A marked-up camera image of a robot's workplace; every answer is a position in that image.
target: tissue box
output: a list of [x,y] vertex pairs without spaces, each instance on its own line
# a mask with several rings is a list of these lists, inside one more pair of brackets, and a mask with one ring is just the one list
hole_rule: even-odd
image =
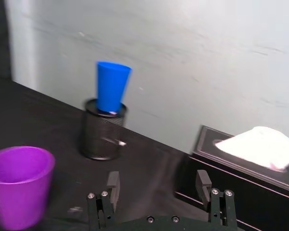
[[232,137],[202,126],[195,149],[182,160],[175,195],[202,208],[196,192],[196,171],[206,170],[212,186],[235,193],[240,228],[251,231],[289,230],[289,166],[276,172],[219,150],[215,144]]

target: black table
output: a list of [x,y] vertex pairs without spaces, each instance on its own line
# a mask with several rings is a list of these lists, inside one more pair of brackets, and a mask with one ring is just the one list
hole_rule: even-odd
[[77,142],[81,113],[70,105],[0,79],[0,149],[37,146],[56,158],[45,219],[77,218],[87,222],[86,196],[105,189],[110,171],[120,173],[118,222],[148,215],[207,219],[205,212],[173,195],[174,173],[184,153],[125,129],[127,145],[120,158],[105,162],[86,159],[79,153]]

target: blue plastic cup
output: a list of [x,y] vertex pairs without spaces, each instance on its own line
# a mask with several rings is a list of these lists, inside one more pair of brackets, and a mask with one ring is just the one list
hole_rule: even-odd
[[122,64],[97,62],[97,108],[104,112],[118,112],[131,73]]

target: white tissue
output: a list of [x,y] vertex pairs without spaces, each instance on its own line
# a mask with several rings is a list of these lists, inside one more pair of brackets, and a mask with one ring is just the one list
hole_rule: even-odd
[[254,127],[215,145],[223,152],[275,171],[289,165],[289,138],[272,128]]

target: white wall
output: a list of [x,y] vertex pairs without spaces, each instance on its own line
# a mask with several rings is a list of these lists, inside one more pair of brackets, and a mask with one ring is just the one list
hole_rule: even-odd
[[289,136],[289,0],[7,3],[24,85],[81,108],[110,60],[133,68],[127,128],[152,139],[189,152],[201,124]]

